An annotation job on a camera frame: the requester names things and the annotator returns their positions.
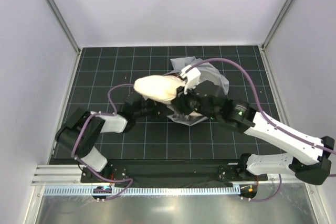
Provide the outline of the grey fabric pillowcase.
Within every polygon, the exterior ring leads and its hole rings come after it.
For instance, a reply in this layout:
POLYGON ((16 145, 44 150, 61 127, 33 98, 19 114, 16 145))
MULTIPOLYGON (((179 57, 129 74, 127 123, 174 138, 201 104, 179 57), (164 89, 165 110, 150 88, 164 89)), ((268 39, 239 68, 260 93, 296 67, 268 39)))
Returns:
MULTIPOLYGON (((193 66, 196 63, 201 62, 202 59, 196 57, 186 57, 186 58, 175 58, 171 59, 171 64, 173 66, 173 70, 169 73, 164 74, 165 76, 176 76, 178 77, 181 70, 187 66, 193 66)), ((200 83, 204 81, 210 81, 213 84, 220 86, 225 95, 229 92, 229 81, 227 78, 220 73, 220 71, 215 68, 211 63, 204 63, 197 67, 197 69, 201 72, 200 83)), ((175 123, 184 124, 188 126, 193 126, 195 124, 201 123, 208 118, 203 115, 183 115, 180 112, 174 110, 171 106, 168 106, 169 109, 173 110, 174 113, 172 115, 168 115, 167 117, 175 123)))

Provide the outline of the cream white pillow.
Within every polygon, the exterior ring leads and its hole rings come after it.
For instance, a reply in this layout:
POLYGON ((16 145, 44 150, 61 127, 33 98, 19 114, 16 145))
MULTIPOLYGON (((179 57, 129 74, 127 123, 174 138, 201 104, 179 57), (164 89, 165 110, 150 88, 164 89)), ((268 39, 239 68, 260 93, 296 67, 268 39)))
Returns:
MULTIPOLYGON (((134 82, 134 90, 145 98, 163 103, 172 107, 172 100, 176 98, 176 89, 182 87, 184 93, 185 81, 180 76, 151 75, 139 78, 134 82)), ((195 111, 191 113, 180 112, 184 115, 201 115, 195 111)))

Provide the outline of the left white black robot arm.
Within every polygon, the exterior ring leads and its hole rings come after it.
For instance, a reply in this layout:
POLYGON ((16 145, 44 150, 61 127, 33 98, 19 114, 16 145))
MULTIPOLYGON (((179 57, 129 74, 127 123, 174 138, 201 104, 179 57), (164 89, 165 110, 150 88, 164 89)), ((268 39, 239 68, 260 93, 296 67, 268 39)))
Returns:
POLYGON ((127 98, 117 113, 78 108, 57 131, 56 142, 71 151, 71 157, 93 169, 93 177, 106 182, 111 176, 107 159, 95 147, 102 133, 126 133, 143 117, 161 118, 173 114, 168 105, 140 95, 127 98))

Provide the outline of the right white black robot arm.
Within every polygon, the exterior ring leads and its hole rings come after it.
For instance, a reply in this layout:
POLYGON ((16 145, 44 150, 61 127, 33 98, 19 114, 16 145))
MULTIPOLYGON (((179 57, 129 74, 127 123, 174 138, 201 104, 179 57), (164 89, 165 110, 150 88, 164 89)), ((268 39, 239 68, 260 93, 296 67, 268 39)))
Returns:
POLYGON ((282 154, 240 156, 236 173, 242 180, 263 174, 288 174, 312 185, 322 185, 330 177, 330 152, 334 139, 313 137, 280 123, 248 102, 229 99, 223 89, 204 81, 193 89, 178 86, 171 105, 189 115, 193 112, 214 119, 223 128, 259 138, 284 151, 282 154))

